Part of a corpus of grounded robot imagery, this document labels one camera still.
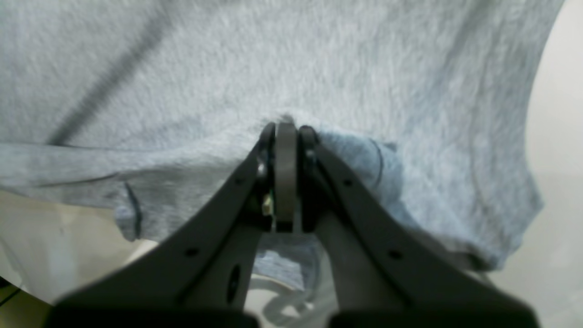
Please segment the viewer-right right gripper left finger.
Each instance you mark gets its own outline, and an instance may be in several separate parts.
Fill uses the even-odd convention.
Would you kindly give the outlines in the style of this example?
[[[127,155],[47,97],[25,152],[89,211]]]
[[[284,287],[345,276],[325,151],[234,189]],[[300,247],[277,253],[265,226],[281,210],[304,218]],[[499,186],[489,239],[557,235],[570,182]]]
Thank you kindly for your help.
[[[46,328],[258,328],[243,311],[258,241],[273,228],[269,123],[245,160],[179,231],[50,311]]]

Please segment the viewer-right right gripper right finger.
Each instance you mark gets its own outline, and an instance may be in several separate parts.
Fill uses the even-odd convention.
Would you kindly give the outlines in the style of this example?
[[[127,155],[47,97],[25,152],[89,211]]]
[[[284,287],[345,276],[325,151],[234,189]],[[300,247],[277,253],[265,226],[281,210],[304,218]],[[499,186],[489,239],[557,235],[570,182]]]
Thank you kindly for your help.
[[[388,214],[314,129],[276,128],[276,231],[314,233],[329,253],[332,328],[537,328],[522,301],[460,272]]]

